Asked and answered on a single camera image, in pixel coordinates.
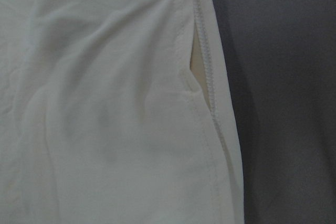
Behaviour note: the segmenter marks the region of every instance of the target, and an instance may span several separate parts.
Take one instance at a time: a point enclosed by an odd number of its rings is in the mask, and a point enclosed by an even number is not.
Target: dark gray fabric
[[[246,223],[336,223],[336,0],[213,1]]]

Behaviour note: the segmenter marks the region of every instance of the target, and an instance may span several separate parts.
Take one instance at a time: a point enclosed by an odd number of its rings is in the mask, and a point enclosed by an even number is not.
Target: white fabric
[[[244,222],[212,0],[218,138],[192,0],[0,0],[0,223]]]

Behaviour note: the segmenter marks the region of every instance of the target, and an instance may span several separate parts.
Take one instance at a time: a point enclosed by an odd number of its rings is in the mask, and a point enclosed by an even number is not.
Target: seam
[[[179,9],[182,9],[182,6],[183,6],[182,5],[182,0],[178,0],[178,6],[177,7]],[[183,33],[183,30],[184,30],[184,25],[183,25],[182,15],[180,15],[180,29],[177,30],[175,43],[181,41],[181,40],[179,40],[179,36]],[[181,63],[181,60],[182,60],[183,56],[182,55],[177,55],[177,57],[178,57],[178,62]],[[180,74],[182,76],[182,78],[184,79],[184,81],[182,82],[183,86],[185,88],[189,89],[189,90],[193,90],[192,87],[190,87],[190,84],[189,84],[188,79],[186,78],[185,74],[186,73],[184,71],[182,71],[182,73]],[[201,129],[202,129],[203,141],[201,141],[201,145],[202,145],[203,154],[204,154],[204,157],[205,157],[204,159],[205,159],[205,162],[206,162],[206,168],[207,168],[207,171],[208,171],[209,181],[211,182],[209,187],[210,187],[210,192],[211,192],[213,223],[216,223],[215,200],[214,200],[214,190],[213,189],[216,190],[216,196],[217,196],[218,202],[219,202],[219,189],[218,189],[218,177],[217,177],[217,170],[215,168],[214,157],[213,157],[213,154],[211,152],[209,142],[208,142],[208,137],[205,134],[204,124],[203,124],[203,122],[201,120],[201,116],[200,116],[200,114],[197,110],[197,106],[196,106],[196,103],[194,101],[194,98],[193,97],[191,97],[191,98],[187,97],[186,101],[189,105],[189,108],[191,109],[191,112],[194,114],[193,120],[195,121],[196,124],[201,125]],[[210,162],[211,162],[211,164],[213,165],[213,168],[214,168],[215,181],[213,181],[212,176],[211,176]]]
[[[218,110],[217,110],[217,101],[216,101],[216,87],[215,87],[215,80],[214,80],[214,72],[213,72],[213,62],[212,62],[212,53],[209,47],[208,42],[208,36],[206,31],[206,25],[204,21],[203,16],[203,10],[202,10],[202,3],[201,0],[193,0],[193,6],[194,6],[194,12],[197,15],[196,20],[196,27],[198,30],[199,35],[199,41],[201,46],[201,53],[205,68],[205,75],[206,75],[206,83],[208,88],[208,94],[209,94],[209,103],[210,103],[210,112],[212,116],[213,126],[215,127],[215,130],[217,132],[217,137],[221,143],[222,149],[224,151],[225,159],[227,161],[227,168],[228,170],[233,169],[232,165],[230,163],[230,154],[228,151],[228,148],[225,143],[225,138],[223,135],[223,131],[221,129],[221,125],[218,118]],[[232,178],[230,177],[230,187],[232,187]],[[216,184],[216,190],[217,190],[217,196],[219,203],[221,204],[221,199],[219,197],[219,185],[218,180]],[[221,214],[221,210],[218,204],[218,211],[220,212],[221,217],[223,218],[223,215]]]

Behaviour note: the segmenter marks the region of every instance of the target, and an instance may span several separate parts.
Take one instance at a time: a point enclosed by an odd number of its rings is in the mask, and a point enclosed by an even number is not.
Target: gray background
[[[336,0],[213,1],[246,223],[336,223]]]

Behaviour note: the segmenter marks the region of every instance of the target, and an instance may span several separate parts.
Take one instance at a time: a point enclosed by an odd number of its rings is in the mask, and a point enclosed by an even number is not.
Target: white garment
[[[0,0],[16,21],[0,27],[1,223],[242,224],[212,0],[32,3]],[[212,113],[190,71],[195,22]]]

